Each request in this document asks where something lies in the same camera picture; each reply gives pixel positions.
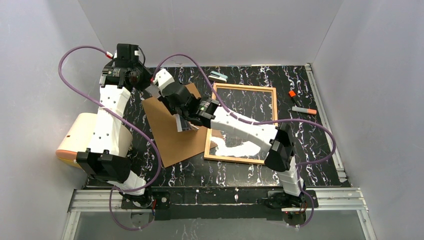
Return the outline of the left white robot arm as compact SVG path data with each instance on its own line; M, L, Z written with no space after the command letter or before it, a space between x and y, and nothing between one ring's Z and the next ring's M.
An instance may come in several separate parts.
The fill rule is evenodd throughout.
M111 61L102 69L99 103L92 136L76 162L92 178L119 188L125 194L142 196L146 181L131 170L127 158L133 136L122 117L133 87L145 88L151 73L140 62L140 47L119 43Z

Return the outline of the brown cardboard backing board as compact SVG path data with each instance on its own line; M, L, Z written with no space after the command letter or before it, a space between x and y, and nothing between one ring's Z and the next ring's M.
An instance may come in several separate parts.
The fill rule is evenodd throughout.
M207 130L214 120L218 102L202 97L197 87L185 86L192 99L187 103L187 117L197 130L178 131L177 119L166 105L156 97L142 101L153 139L160 154L162 165L167 168L210 149L207 146Z

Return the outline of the printed colour photo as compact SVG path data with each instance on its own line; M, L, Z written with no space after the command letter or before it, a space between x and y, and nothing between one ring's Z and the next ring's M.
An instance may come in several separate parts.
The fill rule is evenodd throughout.
M174 115L177 132L197 131L199 128L189 121L185 120L181 115Z

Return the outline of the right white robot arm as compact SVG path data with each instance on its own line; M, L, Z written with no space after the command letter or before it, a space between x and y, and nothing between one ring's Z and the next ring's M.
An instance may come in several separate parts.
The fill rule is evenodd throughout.
M293 142L289 136L291 127L282 123L259 124L253 119L224 106L210 97L195 97L187 87L174 80L153 80L158 88L158 100L172 115L179 115L187 122L212 130L224 131L245 138L267 152L264 164L276 171L286 194L300 197L304 182L297 174Z

